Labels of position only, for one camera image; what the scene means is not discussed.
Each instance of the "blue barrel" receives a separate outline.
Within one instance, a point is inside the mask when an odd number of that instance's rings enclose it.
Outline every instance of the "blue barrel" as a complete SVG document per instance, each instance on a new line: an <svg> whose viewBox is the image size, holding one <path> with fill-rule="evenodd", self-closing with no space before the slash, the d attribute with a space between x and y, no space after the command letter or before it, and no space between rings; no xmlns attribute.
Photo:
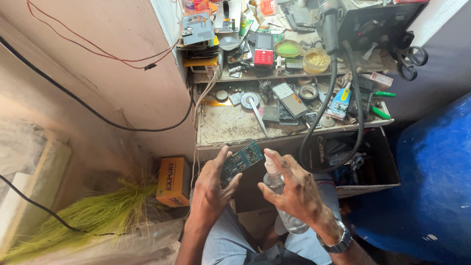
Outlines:
<svg viewBox="0 0 471 265"><path fill-rule="evenodd" d="M360 196L355 232L420 260L471 264L471 93L406 128L396 159L402 185Z"/></svg>

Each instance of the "scissors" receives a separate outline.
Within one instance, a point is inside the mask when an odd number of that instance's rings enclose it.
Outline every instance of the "scissors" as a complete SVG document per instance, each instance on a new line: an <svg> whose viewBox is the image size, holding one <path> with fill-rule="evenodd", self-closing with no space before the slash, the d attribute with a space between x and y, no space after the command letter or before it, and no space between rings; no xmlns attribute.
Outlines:
<svg viewBox="0 0 471 265"><path fill-rule="evenodd" d="M415 50L417 50L417 53L421 54L419 57L420 59L415 55ZM394 45L393 52L398 57L399 75L406 81L412 81L417 77L417 71L414 69L414 66L423 66L429 60L429 54L427 51L418 46L411 46L401 50ZM404 69L409 72L409 77L404 74Z"/></svg>

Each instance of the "man's left hand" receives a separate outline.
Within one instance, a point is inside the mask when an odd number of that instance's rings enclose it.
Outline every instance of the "man's left hand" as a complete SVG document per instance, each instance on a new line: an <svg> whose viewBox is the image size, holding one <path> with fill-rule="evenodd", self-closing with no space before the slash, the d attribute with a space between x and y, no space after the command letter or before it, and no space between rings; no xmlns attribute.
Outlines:
<svg viewBox="0 0 471 265"><path fill-rule="evenodd" d="M232 152L228 152L228 149L229 147L225 145L219 152L218 157L208 161L201 170L195 183L188 221L202 224L210 229L219 219L224 207L237 190L242 173L237 174L225 189L222 189L220 184L224 161L232 155Z"/></svg>

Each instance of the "hand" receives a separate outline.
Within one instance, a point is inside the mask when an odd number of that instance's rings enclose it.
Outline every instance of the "hand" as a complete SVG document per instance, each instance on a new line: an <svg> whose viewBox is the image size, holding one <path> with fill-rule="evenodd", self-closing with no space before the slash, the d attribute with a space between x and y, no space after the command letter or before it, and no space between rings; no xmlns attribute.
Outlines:
<svg viewBox="0 0 471 265"><path fill-rule="evenodd" d="M291 155L281 157L276 151L264 151L283 175L284 189L282 194L276 194L260 182L258 187L263 197L278 209L308 224L326 244L338 243L343 230L334 222L332 211L322 202L312 174L304 170Z"/></svg>
<svg viewBox="0 0 471 265"><path fill-rule="evenodd" d="M224 161L231 157L225 145L214 160L208 161L195 183L195 191L191 202L191 213L188 220L194 224L201 224L205 228L211 228L219 219L224 207L231 200L232 195L239 186L242 173L237 174L229 185L221 188L220 178Z"/></svg>

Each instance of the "silver watch band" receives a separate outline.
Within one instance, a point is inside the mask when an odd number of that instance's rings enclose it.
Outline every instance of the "silver watch band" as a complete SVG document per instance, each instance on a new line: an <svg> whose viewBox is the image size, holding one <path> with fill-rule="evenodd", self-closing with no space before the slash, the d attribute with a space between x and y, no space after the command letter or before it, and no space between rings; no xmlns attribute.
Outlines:
<svg viewBox="0 0 471 265"><path fill-rule="evenodd" d="M317 234L317 239L319 240L319 243L321 243L321 246L327 252L334 253L334 254L340 254L340 253L344 252L345 250L347 250L347 248L350 245L350 242L352 241L352 236L351 236L350 232L348 231L348 229L345 227L345 225L343 225L342 221L340 221L337 218L335 220L336 220L337 224L343 229L343 235L342 235L342 238L340 238L340 242L337 243L336 245L329 246L329 245L324 243L324 241L319 236L319 234Z"/></svg>

